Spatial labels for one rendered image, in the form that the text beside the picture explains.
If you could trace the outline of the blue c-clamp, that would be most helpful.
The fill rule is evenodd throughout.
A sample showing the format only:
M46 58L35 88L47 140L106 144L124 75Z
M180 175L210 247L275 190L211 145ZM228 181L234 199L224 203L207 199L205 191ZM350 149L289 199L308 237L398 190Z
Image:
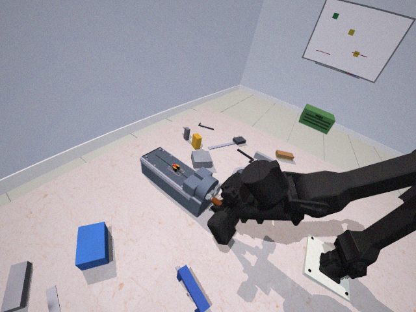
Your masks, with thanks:
M207 309L209 309L211 306L205 299L205 296L201 292L200 288L197 285L196 280L190 273L190 270L185 265L182 268L179 267L179 265L176 266L177 270L177 280L180 282L183 282L183 285L185 286L188 293L187 296L191 295L192 299L194 300L194 303L197 307L195 309L195 312L205 312Z

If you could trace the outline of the tan rectangular block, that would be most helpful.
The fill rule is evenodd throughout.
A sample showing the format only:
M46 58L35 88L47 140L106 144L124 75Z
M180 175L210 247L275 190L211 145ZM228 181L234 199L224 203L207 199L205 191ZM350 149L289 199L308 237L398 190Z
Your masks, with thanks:
M286 151L281 151L281 150L276 150L276 158L277 159L282 159L285 161L291 161L294 159L294 155L292 153L286 152Z

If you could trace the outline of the blue rectangular block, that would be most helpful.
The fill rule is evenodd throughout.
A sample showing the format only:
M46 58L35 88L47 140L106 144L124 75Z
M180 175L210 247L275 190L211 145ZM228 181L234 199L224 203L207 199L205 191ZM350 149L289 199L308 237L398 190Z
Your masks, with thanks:
M109 238L105 222L78 227L77 233L77 268L82 271L109 264Z

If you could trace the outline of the yellow rectangular bar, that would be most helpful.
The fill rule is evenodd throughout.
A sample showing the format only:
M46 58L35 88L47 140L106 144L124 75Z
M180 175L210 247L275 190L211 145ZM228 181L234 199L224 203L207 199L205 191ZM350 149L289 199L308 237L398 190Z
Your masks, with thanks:
M200 149L201 142L202 142L202 137L198 133L193 134L191 145L195 150Z

